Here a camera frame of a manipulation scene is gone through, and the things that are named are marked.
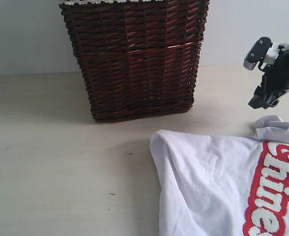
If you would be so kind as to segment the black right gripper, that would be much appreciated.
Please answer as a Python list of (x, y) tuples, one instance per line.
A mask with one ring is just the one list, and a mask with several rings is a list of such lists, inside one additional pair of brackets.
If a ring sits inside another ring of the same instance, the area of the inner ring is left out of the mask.
[(289, 92), (289, 49), (283, 48), (274, 64), (263, 71), (262, 81), (248, 102), (253, 109), (274, 108)]

